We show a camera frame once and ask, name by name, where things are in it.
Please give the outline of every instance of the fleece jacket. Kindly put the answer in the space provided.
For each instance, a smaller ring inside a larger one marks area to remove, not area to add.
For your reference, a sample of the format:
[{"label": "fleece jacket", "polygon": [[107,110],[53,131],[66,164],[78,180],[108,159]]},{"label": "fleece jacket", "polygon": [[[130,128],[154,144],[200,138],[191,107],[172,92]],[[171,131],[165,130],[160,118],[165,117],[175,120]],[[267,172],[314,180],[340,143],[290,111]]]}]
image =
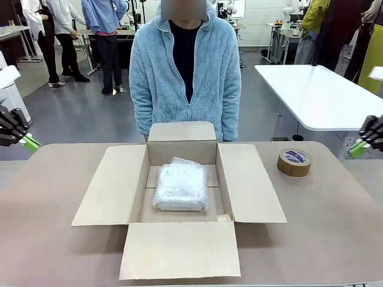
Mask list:
[{"label": "fleece jacket", "polygon": [[155,19],[140,28],[130,57],[129,85],[138,130],[148,135],[154,123],[208,121],[218,141],[238,137],[241,70],[236,34],[206,3],[206,19],[194,48],[193,95],[188,103],[185,84],[173,59],[174,36],[169,20]]}]

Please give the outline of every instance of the pink shirt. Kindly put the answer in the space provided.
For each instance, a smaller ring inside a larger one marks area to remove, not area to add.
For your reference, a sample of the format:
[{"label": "pink shirt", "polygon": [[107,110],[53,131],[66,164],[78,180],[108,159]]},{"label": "pink shirt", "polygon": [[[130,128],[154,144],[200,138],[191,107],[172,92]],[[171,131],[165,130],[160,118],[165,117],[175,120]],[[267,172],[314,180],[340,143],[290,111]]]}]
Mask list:
[{"label": "pink shirt", "polygon": [[111,32],[111,33],[105,33],[105,32],[101,32],[101,31],[97,31],[96,34],[97,35],[100,35],[100,36],[113,36],[117,33],[117,30],[114,31],[114,32]]}]

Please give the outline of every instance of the brown packing tape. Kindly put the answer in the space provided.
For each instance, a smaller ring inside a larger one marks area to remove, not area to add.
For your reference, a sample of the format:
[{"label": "brown packing tape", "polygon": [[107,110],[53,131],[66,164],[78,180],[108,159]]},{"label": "brown packing tape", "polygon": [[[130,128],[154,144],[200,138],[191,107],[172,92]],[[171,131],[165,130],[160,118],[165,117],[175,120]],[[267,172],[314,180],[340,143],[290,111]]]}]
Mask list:
[{"label": "brown packing tape", "polygon": [[279,153],[278,169],[286,175],[301,177],[306,176],[311,167],[312,157],[304,151],[287,148]]}]

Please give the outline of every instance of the yellow jacket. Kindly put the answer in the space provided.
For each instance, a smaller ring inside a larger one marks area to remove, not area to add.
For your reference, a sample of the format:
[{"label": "yellow jacket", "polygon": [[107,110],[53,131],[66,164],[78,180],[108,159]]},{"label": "yellow jacket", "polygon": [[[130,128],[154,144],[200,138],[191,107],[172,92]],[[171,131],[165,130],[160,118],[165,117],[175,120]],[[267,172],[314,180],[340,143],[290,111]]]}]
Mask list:
[{"label": "yellow jacket", "polygon": [[302,27],[319,33],[329,5],[330,0],[312,0],[309,10],[303,18]]}]

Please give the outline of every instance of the cardboard box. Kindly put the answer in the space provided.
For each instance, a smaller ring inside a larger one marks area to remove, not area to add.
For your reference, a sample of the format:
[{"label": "cardboard box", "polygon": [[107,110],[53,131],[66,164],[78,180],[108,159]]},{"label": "cardboard box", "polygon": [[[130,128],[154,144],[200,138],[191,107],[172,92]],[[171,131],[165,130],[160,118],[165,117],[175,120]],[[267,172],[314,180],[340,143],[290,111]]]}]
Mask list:
[{"label": "cardboard box", "polygon": [[[159,168],[176,156],[207,166],[206,212],[153,207]],[[234,221],[286,218],[254,145],[217,143],[212,124],[189,122],[108,148],[72,225],[129,224],[120,279],[168,279],[240,276]]]}]

